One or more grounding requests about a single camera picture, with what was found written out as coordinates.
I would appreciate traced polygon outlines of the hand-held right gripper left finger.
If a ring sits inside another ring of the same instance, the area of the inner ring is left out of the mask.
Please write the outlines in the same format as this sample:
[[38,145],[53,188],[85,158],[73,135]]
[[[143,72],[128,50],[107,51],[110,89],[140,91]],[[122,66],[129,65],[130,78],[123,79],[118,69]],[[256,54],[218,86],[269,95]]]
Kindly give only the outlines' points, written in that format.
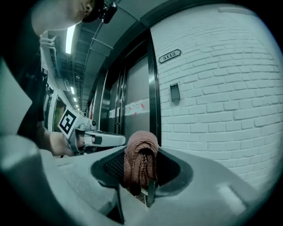
[[118,188],[102,186],[93,174],[103,179],[103,167],[94,163],[119,150],[108,149],[87,155],[55,158],[41,150],[43,172],[56,201],[75,223],[124,223]]

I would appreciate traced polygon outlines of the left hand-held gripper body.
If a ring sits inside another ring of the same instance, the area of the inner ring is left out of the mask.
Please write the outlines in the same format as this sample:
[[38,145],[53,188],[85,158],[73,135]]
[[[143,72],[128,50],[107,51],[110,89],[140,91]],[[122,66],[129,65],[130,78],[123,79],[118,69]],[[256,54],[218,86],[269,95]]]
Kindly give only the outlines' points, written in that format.
[[64,134],[68,148],[75,154],[94,152],[96,121],[67,107],[59,121],[58,128]]

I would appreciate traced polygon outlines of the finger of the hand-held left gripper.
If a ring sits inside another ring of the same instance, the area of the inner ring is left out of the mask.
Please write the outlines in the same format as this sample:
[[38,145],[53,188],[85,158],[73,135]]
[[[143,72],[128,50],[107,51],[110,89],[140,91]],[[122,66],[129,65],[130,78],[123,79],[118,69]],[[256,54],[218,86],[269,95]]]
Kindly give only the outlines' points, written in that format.
[[123,135],[95,131],[95,145],[96,146],[121,146],[126,142]]

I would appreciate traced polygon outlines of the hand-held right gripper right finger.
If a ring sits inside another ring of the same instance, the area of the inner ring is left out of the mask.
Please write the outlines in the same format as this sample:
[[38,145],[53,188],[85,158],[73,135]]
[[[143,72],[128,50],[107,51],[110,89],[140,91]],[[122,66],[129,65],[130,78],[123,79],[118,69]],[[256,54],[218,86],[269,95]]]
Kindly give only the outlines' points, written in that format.
[[139,226],[241,226],[268,198],[269,189],[255,189],[214,160],[163,150],[188,163],[193,177],[179,194],[157,198]]

